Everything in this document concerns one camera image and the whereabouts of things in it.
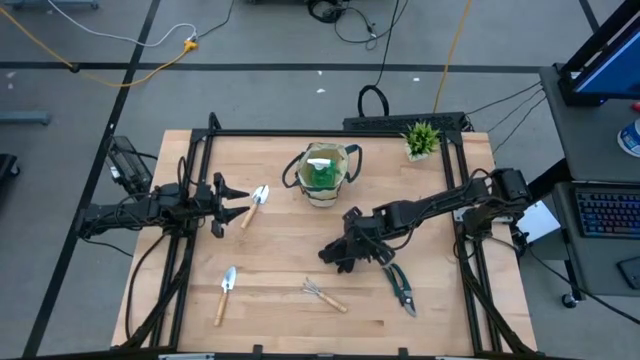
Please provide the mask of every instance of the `wooden tabletop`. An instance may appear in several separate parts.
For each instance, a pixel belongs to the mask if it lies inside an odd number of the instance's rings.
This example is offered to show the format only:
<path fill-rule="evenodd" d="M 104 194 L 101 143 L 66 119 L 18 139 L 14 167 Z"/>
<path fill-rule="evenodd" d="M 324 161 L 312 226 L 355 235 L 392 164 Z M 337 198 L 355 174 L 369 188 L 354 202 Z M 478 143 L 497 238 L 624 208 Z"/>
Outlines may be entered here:
<path fill-rule="evenodd" d="M 176 181 L 177 163 L 187 153 L 189 137 L 190 131 L 165 133 L 155 184 Z M 487 134 L 465 133 L 463 138 L 469 170 L 493 169 Z M 331 208 L 311 206 L 298 189 L 286 189 L 280 180 L 287 163 L 314 141 L 357 143 L 364 150 L 360 177 L 343 185 L 337 203 Z M 450 149 L 456 181 L 460 184 L 455 149 L 453 146 Z M 246 353 L 252 351 L 254 344 L 261 344 L 265 353 L 391 355 L 406 347 L 411 355 L 473 354 L 462 280 L 452 254 L 454 234 L 449 214 L 425 221 L 416 229 L 409 245 L 396 256 L 395 262 L 413 288 L 417 318 L 400 306 L 377 263 L 358 261 L 351 274 L 338 275 L 335 265 L 325 265 L 317 256 L 326 244 L 342 235 L 341 216 L 351 207 L 358 206 L 367 215 L 372 208 L 390 201 L 416 200 L 446 190 L 440 153 L 410 163 L 400 138 L 217 136 L 209 172 L 209 179 L 214 172 L 221 172 L 228 186 L 235 189 L 253 192 L 257 186 L 267 184 L 271 191 L 267 204 L 258 209 L 247 230 L 240 229 L 240 218 L 226 227 L 223 239 L 217 239 L 209 231 L 208 219 L 198 232 L 179 351 Z M 225 206 L 250 203 L 250 198 L 245 198 L 228 201 Z M 141 231 L 132 269 L 159 235 L 157 228 Z M 510 241 L 504 225 L 494 225 L 494 236 Z M 158 298 L 168 243 L 167 239 L 151 253 L 136 278 L 132 304 L 134 329 Z M 523 342 L 535 348 L 513 251 L 491 241 L 485 241 L 484 247 L 496 307 Z M 236 284 L 229 294 L 222 326 L 214 327 L 222 292 L 220 283 L 231 265 L 238 269 Z M 349 311 L 339 313 L 317 297 L 302 292 L 306 277 L 345 304 Z M 114 344 L 125 340 L 125 299 Z M 477 308 L 479 322 L 484 325 L 484 312 L 478 303 Z M 170 308 L 165 315 L 166 324 L 171 322 L 172 315 Z M 169 327 L 164 326 L 162 343 L 168 339 Z M 481 330 L 483 346 L 488 350 L 486 327 Z"/>

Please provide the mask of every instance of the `white pot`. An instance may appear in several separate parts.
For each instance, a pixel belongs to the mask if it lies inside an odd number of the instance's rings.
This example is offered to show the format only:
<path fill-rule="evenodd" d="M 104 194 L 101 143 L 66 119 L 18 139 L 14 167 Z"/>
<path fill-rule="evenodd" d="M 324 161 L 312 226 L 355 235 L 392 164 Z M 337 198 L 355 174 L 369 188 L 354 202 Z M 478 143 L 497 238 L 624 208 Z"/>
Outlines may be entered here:
<path fill-rule="evenodd" d="M 409 158 L 409 161 L 411 162 L 416 162 L 418 160 L 422 160 L 422 159 L 426 159 L 429 157 L 429 154 L 421 154 L 421 155 L 415 155 L 412 156 L 411 155 L 411 148 L 409 148 L 409 144 L 404 144 L 404 150 L 407 152 L 407 157 Z"/>

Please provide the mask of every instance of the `green plant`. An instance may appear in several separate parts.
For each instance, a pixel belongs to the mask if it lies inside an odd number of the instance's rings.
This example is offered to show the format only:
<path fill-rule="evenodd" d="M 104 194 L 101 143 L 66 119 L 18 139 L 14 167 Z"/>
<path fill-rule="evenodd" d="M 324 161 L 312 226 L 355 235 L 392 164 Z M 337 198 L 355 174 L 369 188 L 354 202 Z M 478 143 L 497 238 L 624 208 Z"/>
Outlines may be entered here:
<path fill-rule="evenodd" d="M 407 135 L 401 135 L 407 140 L 411 156 L 431 154 L 440 145 L 440 131 L 432 129 L 430 124 L 416 123 L 409 126 Z"/>

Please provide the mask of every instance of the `keyboard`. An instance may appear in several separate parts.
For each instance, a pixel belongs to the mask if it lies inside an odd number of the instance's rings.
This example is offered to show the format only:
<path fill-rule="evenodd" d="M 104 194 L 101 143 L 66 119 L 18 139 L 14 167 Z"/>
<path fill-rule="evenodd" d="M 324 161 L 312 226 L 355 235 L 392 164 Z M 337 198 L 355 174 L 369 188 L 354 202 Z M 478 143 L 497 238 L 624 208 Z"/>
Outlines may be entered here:
<path fill-rule="evenodd" d="M 464 131 L 468 127 L 463 112 L 452 112 L 347 118 L 342 122 L 342 128 L 344 130 L 405 132 L 408 130 L 408 126 L 413 126 L 417 122 L 431 124 L 433 129 L 440 131 Z"/>
<path fill-rule="evenodd" d="M 640 239 L 640 187 L 578 186 L 574 200 L 584 236 Z"/>

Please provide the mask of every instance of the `small plant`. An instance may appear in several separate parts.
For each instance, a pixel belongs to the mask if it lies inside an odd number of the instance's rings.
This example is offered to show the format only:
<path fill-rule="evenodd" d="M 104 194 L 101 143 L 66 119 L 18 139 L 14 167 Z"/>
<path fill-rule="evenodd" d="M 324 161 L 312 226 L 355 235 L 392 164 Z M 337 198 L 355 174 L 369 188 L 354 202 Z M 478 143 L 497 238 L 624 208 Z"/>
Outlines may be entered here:
<path fill-rule="evenodd" d="M 416 123 L 409 126 L 407 135 L 401 135 L 407 140 L 407 155 L 412 161 L 427 157 L 440 145 L 440 131 L 431 128 L 430 124 Z"/>

